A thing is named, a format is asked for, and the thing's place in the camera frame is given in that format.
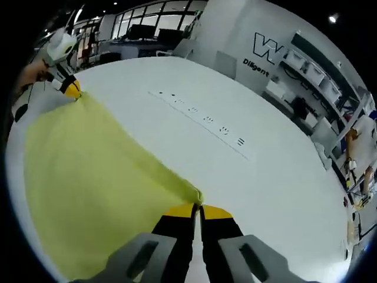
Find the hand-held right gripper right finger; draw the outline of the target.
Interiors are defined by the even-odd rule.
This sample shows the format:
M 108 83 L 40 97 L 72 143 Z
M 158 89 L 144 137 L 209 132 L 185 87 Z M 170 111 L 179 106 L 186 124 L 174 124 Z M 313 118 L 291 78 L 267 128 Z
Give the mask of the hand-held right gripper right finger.
M 203 260 L 210 282 L 298 282 L 287 259 L 254 235 L 244 235 L 232 215 L 200 207 Z

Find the person's left hand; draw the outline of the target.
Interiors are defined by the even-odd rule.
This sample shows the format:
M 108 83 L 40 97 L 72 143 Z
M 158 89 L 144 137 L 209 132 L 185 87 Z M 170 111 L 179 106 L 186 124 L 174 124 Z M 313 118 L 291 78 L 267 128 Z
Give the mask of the person's left hand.
M 21 72 L 19 77 L 19 86 L 23 89 L 26 85 L 31 85 L 37 81 L 41 81 L 48 72 L 49 65 L 44 59 L 31 62 Z

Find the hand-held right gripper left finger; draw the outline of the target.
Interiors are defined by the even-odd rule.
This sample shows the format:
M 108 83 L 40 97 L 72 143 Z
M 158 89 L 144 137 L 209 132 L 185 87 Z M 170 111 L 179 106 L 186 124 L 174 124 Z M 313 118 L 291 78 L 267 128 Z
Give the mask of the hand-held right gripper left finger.
M 193 256 L 197 204 L 170 208 L 150 233 L 140 233 L 108 257 L 88 282 L 184 282 Z

